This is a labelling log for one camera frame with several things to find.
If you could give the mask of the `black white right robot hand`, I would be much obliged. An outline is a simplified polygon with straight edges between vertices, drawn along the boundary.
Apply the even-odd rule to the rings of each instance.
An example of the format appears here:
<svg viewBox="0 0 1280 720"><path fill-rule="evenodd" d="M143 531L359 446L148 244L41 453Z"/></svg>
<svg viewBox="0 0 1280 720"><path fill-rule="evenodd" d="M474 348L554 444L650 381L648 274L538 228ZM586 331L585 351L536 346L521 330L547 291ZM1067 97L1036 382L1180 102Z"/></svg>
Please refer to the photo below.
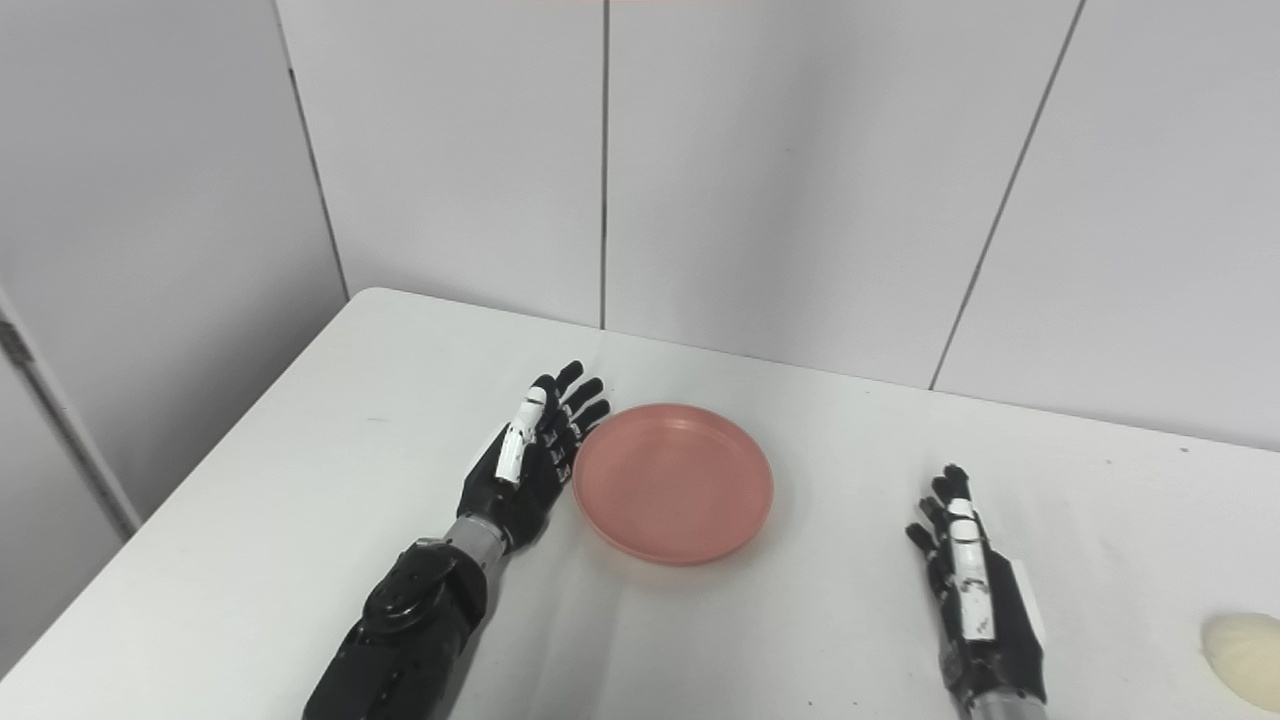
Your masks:
<svg viewBox="0 0 1280 720"><path fill-rule="evenodd" d="M1046 719L1044 648L1019 566L991 543L955 464L918 502L905 534L919 551L940 620L940 670L963 719Z"/></svg>

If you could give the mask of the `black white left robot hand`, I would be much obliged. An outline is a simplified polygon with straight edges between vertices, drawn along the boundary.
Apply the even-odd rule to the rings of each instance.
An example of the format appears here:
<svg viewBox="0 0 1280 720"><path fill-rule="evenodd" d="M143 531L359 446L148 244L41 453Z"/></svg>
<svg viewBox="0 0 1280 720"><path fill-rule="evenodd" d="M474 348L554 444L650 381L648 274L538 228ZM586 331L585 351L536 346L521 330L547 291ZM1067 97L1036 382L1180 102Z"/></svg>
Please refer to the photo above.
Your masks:
<svg viewBox="0 0 1280 720"><path fill-rule="evenodd" d="M508 553L531 544L570 483L581 447L611 415L604 391L580 360L538 377L465 478L457 516L494 528Z"/></svg>

